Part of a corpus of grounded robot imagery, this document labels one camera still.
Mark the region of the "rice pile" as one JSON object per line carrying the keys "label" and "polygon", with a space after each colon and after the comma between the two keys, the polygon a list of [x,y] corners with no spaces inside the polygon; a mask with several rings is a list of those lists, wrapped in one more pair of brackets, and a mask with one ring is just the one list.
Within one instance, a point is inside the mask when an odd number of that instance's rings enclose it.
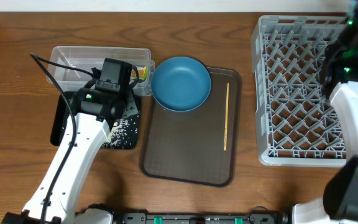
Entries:
{"label": "rice pile", "polygon": [[137,144],[139,131],[138,118],[135,123],[124,124],[113,127],[107,139],[102,143],[102,148],[105,149],[133,149]]}

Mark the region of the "yellow snack wrapper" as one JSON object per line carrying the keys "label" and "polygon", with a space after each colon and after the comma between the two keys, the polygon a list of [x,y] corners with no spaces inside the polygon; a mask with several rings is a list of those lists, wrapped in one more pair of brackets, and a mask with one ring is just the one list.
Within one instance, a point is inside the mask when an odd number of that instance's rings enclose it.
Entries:
{"label": "yellow snack wrapper", "polygon": [[[146,80],[148,76],[148,66],[144,66],[144,67],[136,66],[136,69],[138,71],[139,79]],[[133,78],[137,77],[135,70],[132,70],[131,77]]]}

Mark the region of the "dark blue plate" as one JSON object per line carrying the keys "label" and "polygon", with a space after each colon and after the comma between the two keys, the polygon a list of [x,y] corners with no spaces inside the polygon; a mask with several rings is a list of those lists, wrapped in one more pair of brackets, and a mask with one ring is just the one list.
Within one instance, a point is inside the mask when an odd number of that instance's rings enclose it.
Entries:
{"label": "dark blue plate", "polygon": [[150,87],[160,106],[170,111],[185,112],[206,101],[212,81],[200,61],[191,57],[172,57],[157,66]]}

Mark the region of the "wooden chopstick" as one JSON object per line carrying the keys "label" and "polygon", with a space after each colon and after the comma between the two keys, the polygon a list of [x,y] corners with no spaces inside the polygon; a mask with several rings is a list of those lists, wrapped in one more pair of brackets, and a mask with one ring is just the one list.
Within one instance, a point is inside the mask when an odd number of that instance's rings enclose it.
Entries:
{"label": "wooden chopstick", "polygon": [[229,83],[226,84],[225,120],[224,120],[224,151],[227,151],[228,112],[229,112]]}

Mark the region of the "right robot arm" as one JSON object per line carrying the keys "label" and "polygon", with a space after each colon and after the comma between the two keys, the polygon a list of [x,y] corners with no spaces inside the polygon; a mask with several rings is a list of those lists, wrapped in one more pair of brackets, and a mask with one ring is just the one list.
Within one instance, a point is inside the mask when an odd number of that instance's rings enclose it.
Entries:
{"label": "right robot arm", "polygon": [[358,223],[358,1],[325,56],[319,82],[338,116],[347,162],[321,198],[293,206],[289,223]]}

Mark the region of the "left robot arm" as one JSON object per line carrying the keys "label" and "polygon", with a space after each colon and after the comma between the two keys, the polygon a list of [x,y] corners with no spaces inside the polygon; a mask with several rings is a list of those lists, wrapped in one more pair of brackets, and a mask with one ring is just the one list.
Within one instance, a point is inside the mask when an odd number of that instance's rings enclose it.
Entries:
{"label": "left robot arm", "polygon": [[68,117],[58,151],[39,188],[19,214],[7,212],[2,223],[114,223],[114,212],[92,205],[76,215],[85,179],[111,128],[89,112]]}

